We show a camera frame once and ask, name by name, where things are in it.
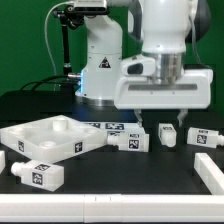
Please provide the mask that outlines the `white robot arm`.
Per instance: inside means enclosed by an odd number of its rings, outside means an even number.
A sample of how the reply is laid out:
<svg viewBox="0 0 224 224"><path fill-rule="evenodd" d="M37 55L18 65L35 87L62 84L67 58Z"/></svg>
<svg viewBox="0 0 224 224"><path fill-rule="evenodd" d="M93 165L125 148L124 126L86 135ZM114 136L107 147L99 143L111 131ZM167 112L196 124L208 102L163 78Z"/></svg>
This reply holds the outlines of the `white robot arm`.
<svg viewBox="0 0 224 224"><path fill-rule="evenodd" d="M81 71L81 102L132 110L177 109L183 120L190 109L211 102L213 71L186 69L186 42L196 40L195 19L208 10L204 0L78 0L85 6L87 64ZM141 51L122 57L121 26L98 9L129 8L128 31Z"/></svg>

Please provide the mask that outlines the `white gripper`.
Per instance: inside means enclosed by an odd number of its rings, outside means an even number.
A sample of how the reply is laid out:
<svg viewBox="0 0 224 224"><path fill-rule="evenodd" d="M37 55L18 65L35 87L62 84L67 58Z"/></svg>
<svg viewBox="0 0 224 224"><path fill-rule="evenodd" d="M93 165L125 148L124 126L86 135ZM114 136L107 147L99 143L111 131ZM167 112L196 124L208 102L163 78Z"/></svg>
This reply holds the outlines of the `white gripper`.
<svg viewBox="0 0 224 224"><path fill-rule="evenodd" d="M153 84L148 77L127 77L119 79L114 96L118 109L133 109L140 127L143 109L181 109L179 126L188 114L187 109L204 109L211 102L211 69L190 69L174 84Z"/></svg>

